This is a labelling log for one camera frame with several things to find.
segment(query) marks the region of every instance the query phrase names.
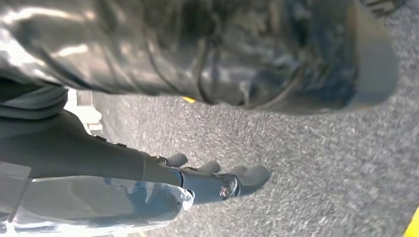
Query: yellow road marking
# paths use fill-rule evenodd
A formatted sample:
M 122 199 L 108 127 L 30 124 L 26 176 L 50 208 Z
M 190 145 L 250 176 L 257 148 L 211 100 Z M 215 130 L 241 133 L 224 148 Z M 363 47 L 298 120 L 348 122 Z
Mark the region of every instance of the yellow road marking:
M 189 98 L 189 97 L 183 97 L 183 99 L 186 100 L 187 102 L 191 103 L 191 104 L 195 103 L 195 101 L 196 101 L 196 100 L 194 100 L 192 98 Z
M 419 237 L 419 208 L 413 215 L 412 221 L 407 227 L 404 237 Z

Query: bolt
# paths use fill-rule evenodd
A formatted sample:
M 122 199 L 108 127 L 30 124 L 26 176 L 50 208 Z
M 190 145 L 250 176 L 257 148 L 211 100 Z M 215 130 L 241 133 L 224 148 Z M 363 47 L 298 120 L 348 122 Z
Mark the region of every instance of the bolt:
M 227 199 L 230 197 L 231 194 L 231 188 L 229 186 L 223 186 L 221 187 L 220 196 L 223 199 Z

